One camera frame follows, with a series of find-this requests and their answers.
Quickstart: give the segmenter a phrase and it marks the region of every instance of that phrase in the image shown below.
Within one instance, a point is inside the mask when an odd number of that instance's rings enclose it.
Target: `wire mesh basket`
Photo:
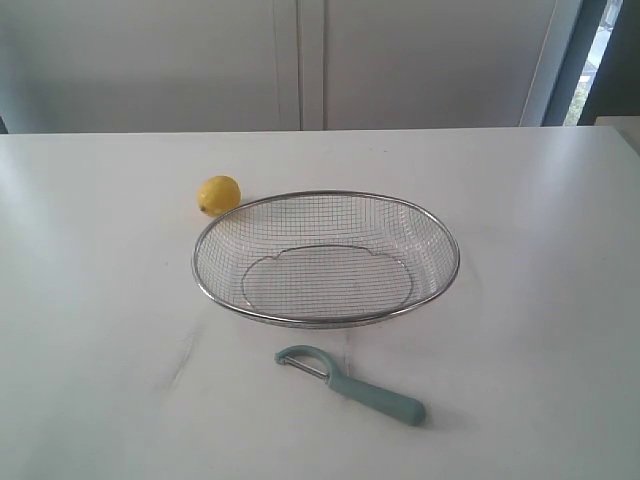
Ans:
[[[425,209],[346,191],[300,192],[240,206],[202,232],[192,268],[216,303],[289,327],[380,321],[442,294],[460,252]]]

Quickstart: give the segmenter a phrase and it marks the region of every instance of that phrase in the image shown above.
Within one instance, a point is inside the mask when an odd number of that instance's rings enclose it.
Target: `oval mesh basket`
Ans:
[[[423,208],[368,193],[318,191],[231,210],[202,232],[200,288],[252,319],[302,328],[374,323],[443,293],[460,264]]]

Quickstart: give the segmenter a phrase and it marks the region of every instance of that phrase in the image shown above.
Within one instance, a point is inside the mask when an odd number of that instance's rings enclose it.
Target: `white table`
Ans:
[[[199,184],[399,196],[449,226],[441,298],[339,331],[194,284]],[[0,138],[3,479],[640,477],[640,158],[611,128]],[[308,343],[411,428],[276,365]]]

